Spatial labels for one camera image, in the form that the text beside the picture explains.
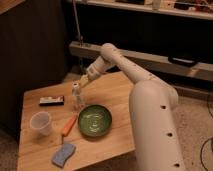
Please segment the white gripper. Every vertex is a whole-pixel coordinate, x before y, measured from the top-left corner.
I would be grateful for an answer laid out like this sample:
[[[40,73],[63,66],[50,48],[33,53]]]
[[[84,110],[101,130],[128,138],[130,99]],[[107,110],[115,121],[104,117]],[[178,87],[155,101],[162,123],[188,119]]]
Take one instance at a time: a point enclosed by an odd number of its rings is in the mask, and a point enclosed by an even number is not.
[[[106,64],[104,59],[99,56],[89,67],[86,69],[87,75],[82,75],[78,80],[78,84],[81,87],[85,87],[89,84],[90,80],[99,78],[106,70]]]

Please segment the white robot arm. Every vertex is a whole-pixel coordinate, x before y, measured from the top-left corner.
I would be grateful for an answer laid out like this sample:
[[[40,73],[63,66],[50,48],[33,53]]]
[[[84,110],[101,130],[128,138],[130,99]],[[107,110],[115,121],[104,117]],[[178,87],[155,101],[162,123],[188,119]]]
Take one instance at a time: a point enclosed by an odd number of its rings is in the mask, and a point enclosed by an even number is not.
[[[80,79],[85,87],[117,66],[133,83],[129,113],[140,171],[186,171],[172,111],[178,93],[171,85],[127,59],[111,43],[101,46],[99,57]]]

